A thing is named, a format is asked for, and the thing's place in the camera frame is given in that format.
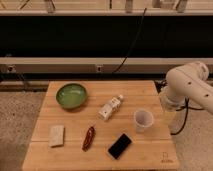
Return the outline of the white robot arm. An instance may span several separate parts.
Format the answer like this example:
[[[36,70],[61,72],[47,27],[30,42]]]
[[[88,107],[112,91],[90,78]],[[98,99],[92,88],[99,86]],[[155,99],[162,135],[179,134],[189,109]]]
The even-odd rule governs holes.
[[[213,87],[206,83],[208,77],[209,69],[200,61],[187,63],[167,72],[167,85],[159,93],[167,125],[172,123],[176,110],[185,103],[186,98],[213,114]]]

